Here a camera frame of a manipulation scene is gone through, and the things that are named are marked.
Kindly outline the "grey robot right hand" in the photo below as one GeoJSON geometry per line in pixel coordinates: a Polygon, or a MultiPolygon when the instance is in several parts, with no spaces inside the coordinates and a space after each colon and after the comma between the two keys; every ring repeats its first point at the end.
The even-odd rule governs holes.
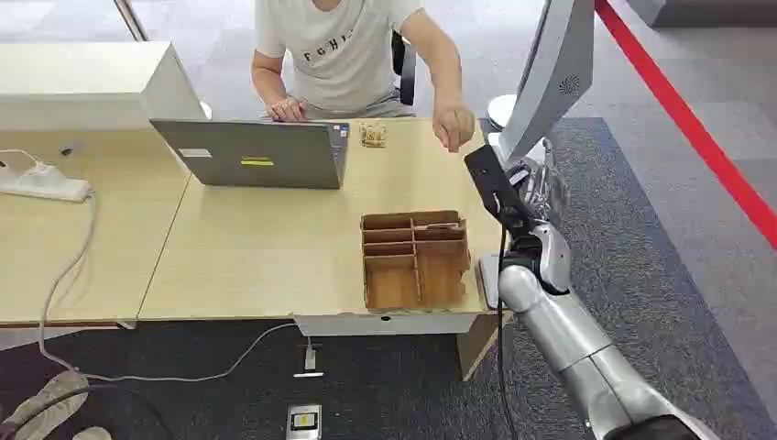
{"type": "Polygon", "coordinates": [[[550,139],[544,137],[538,141],[511,171],[509,181],[535,222],[530,234],[542,243],[539,276],[549,292],[566,294],[572,286],[572,256],[559,227],[569,192],[555,165],[550,139]]]}

